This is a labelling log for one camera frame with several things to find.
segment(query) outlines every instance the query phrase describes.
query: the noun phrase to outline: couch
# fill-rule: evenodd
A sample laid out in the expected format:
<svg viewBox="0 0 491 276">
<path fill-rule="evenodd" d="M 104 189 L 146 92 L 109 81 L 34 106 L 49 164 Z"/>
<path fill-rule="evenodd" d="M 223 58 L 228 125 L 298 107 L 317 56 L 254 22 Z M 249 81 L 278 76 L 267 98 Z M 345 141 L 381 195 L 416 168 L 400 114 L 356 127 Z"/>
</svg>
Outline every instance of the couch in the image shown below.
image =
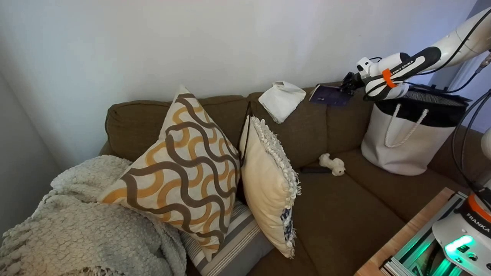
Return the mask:
<svg viewBox="0 0 491 276">
<path fill-rule="evenodd" d="M 276 124 L 258 102 L 261 92 L 200 99 L 210 117 L 237 144 L 248 102 L 254 114 L 278 134 L 293 168 L 318 166 L 321 154 L 341 158 L 347 172 L 300 173 L 302 195 L 293 208 L 297 229 L 296 255 L 287 259 L 272 250 L 250 275 L 353 275 L 444 187 L 466 192 L 463 178 L 452 162 L 449 140 L 428 170 L 418 176 L 389 173 L 369 163 L 360 144 L 373 103 L 358 93 L 345 107 L 328 107 L 307 98 Z M 108 141 L 101 154 L 134 161 L 158 138 L 170 102 L 133 101 L 108 110 Z M 470 131 L 465 168 L 476 179 L 490 165 L 480 149 L 481 133 Z M 199 275 L 188 261 L 187 273 Z"/>
</svg>

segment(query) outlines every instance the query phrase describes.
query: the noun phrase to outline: tote bag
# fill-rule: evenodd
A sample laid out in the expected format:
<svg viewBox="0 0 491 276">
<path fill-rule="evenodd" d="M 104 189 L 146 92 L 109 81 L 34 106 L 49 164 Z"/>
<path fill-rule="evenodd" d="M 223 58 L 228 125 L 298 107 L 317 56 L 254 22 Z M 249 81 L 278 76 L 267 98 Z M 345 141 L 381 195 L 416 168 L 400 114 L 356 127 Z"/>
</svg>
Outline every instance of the tote bag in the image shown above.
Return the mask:
<svg viewBox="0 0 491 276">
<path fill-rule="evenodd" d="M 389 172 L 419 175 L 454 131 L 467 105 L 460 96 L 419 91 L 376 102 L 361 152 Z"/>
</svg>

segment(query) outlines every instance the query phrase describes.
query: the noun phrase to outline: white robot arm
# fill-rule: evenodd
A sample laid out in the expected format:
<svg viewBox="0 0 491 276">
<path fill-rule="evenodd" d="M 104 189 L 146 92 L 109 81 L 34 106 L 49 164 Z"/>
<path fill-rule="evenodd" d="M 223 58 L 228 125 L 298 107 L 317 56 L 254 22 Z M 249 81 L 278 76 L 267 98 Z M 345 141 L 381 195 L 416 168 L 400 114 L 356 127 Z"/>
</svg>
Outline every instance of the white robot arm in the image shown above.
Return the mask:
<svg viewBox="0 0 491 276">
<path fill-rule="evenodd" d="M 403 82 L 410 77 L 462 63 L 490 50 L 490 13 L 491 7 L 469 18 L 450 34 L 413 56 L 396 53 L 376 63 L 366 57 L 362 58 L 356 65 L 358 73 L 345 78 L 341 89 L 354 90 L 365 86 L 365 98 L 371 101 L 404 96 L 409 85 Z"/>
</svg>

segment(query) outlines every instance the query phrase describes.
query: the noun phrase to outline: gray blanket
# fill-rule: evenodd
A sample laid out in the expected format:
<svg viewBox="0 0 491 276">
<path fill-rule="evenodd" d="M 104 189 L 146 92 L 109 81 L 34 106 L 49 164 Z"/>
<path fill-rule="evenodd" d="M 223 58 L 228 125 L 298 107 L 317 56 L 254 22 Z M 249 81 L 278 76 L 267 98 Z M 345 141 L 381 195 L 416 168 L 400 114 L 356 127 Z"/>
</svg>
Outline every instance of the gray blanket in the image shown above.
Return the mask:
<svg viewBox="0 0 491 276">
<path fill-rule="evenodd" d="M 55 178 L 34 214 L 4 234 L 0 275 L 185 275 L 186 252 L 175 228 L 96 202 L 129 164 L 100 156 Z"/>
</svg>

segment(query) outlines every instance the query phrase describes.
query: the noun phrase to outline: white plush toy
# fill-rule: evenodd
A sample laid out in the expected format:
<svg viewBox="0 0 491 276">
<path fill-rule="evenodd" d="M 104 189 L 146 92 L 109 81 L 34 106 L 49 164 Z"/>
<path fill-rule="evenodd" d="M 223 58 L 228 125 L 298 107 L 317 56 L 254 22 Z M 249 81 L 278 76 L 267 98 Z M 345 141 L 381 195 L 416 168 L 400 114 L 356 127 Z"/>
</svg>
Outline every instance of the white plush toy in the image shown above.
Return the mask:
<svg viewBox="0 0 491 276">
<path fill-rule="evenodd" d="M 319 164 L 323 167 L 330 168 L 332 170 L 332 175 L 334 176 L 341 176 L 344 174 L 346 169 L 344 168 L 344 162 L 343 160 L 339 158 L 334 158 L 331 160 L 329 158 L 330 154 L 329 153 L 324 153 L 319 157 Z"/>
</svg>

